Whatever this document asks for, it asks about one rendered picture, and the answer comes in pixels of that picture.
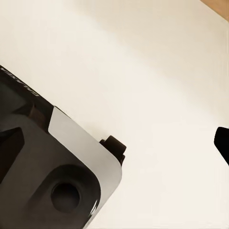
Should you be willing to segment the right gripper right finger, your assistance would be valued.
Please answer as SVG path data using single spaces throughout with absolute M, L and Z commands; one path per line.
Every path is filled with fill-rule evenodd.
M 214 144 L 225 159 L 225 161 L 229 165 L 229 129 L 218 127 L 215 138 Z

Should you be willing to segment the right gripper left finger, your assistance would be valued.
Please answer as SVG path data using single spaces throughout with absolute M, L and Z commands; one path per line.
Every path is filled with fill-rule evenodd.
M 25 145 L 20 127 L 0 132 L 0 184 Z

